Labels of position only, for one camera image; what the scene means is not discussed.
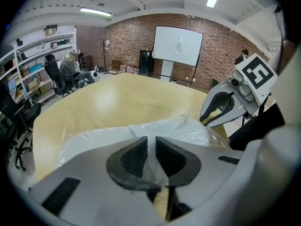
clear plastic wrap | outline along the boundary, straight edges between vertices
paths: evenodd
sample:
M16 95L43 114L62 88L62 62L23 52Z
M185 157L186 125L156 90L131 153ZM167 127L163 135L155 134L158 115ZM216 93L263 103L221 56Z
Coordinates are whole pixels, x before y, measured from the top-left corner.
M84 151L135 137L147 136L148 159L144 166L143 178L164 185L168 180L156 159L156 137L170 137L199 146L218 146L229 149L229 143L226 139L223 139L211 128L192 119L193 114L194 112L189 111L170 119L125 127L96 129L77 135L68 134L67 131L64 131L55 168L62 166L72 157Z

chair backrest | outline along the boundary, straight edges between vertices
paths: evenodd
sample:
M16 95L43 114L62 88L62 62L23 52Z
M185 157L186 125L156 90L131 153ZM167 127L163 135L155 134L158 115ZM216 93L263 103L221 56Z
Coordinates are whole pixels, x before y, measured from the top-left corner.
M21 131L24 129L21 119L14 116L18 109L18 105L9 94L6 86L0 83L0 111L11 120L18 131Z
M54 91L57 95L63 95L66 89L66 82L58 69L54 55L45 56L45 70L55 85Z

brick wall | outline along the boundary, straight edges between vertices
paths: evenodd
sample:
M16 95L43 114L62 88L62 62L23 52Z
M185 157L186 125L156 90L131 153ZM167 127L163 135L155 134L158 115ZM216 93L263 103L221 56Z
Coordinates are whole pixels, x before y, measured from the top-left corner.
M93 57L95 64L103 65L102 37L110 40L106 51L106 61L120 57L126 63L128 57L134 57L139 64L140 50L152 49L156 26L173 26L190 29L204 34L195 79L192 87L204 91L211 88L212 78L223 81L231 74L234 61L246 48L249 54L257 53L264 60L268 58L249 40L231 31L228 27L213 21L177 14L155 14L130 18L105 28L77 26L77 47ZM155 60L154 73L160 73L162 60ZM194 67L175 63L172 76L192 78Z

black cabinet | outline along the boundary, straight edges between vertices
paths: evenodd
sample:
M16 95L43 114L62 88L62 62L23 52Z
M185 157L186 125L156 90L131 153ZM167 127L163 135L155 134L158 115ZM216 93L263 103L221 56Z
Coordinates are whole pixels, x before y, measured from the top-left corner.
M152 59L152 51L140 50L139 74L144 76L152 76L154 70L154 60Z

yellow table top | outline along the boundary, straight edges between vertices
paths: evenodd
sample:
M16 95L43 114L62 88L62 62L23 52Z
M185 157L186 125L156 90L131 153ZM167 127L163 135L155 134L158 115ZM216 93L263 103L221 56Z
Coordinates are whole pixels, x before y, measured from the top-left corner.
M38 180L55 169L63 137L166 119L193 108L200 112L206 96L196 89L129 73L79 89L53 104L34 122L33 156ZM199 113L193 118L199 120ZM214 130L227 138L223 126Z

